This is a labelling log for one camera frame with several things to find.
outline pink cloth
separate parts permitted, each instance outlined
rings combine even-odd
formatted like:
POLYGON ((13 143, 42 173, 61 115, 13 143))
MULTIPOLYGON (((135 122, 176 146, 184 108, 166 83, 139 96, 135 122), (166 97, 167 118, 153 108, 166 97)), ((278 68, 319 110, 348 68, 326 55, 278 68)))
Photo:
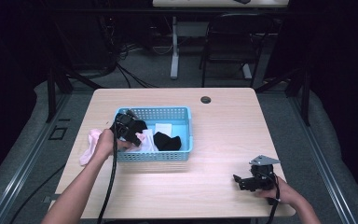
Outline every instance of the pink cloth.
POLYGON ((89 148, 83 153, 80 157, 80 165, 84 166, 89 163, 89 160, 94 154, 95 147, 97 146, 98 139, 100 138, 100 134, 102 133, 99 129, 91 129, 89 130, 89 148))

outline forearm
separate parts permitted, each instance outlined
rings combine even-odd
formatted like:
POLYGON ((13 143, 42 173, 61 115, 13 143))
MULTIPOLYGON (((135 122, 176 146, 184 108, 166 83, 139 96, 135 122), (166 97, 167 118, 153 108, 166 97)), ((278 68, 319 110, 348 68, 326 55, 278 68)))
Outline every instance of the forearm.
POLYGON ((302 198, 290 205, 296 209, 298 216, 301 220, 301 223, 303 224, 321 223, 319 218, 316 216, 316 213, 313 210, 312 205, 310 205, 310 203, 305 198, 302 198))
POLYGON ((42 223, 78 223, 104 161, 104 157, 93 157, 53 204, 42 223))

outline human arm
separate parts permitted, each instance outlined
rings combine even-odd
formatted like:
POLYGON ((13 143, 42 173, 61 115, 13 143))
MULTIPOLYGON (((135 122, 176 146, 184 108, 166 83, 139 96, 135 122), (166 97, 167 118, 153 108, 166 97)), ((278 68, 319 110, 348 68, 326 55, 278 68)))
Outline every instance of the human arm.
MULTIPOLYGON (((321 223, 316 216, 312 205, 295 189, 290 187, 284 180, 277 177, 278 186, 280 189, 281 203, 287 203, 292 206, 298 213, 298 216, 303 224, 318 224, 321 223)), ((275 198, 276 188, 271 190, 261 190, 256 194, 258 197, 275 198)))
MULTIPOLYGON (((103 163, 113 152, 113 139, 112 131, 103 130, 89 163, 51 206, 42 221, 43 224, 78 223, 86 207, 95 179, 103 163)), ((117 148, 130 146, 130 142, 117 140, 117 148)))

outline blue basket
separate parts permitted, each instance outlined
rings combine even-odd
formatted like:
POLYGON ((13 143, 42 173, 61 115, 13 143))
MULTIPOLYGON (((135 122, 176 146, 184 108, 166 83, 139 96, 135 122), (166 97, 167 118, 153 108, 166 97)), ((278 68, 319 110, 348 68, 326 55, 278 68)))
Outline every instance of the blue basket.
POLYGON ((127 107, 120 108, 117 113, 131 110, 138 119, 143 120, 148 129, 155 131, 156 123, 170 123, 172 137, 179 136, 182 146, 179 150, 155 152, 123 152, 117 153, 117 161, 187 161, 193 149, 193 133, 191 112, 187 106, 173 107, 127 107))

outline black chair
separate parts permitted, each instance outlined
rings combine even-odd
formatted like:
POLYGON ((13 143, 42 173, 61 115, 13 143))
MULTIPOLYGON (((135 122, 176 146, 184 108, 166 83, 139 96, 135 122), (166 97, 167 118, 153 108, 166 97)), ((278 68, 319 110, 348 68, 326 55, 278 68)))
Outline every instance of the black chair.
POLYGON ((213 18, 205 36, 201 54, 202 87, 208 63, 254 64, 250 87, 253 87, 263 42, 273 26, 273 19, 264 14, 226 13, 213 18))

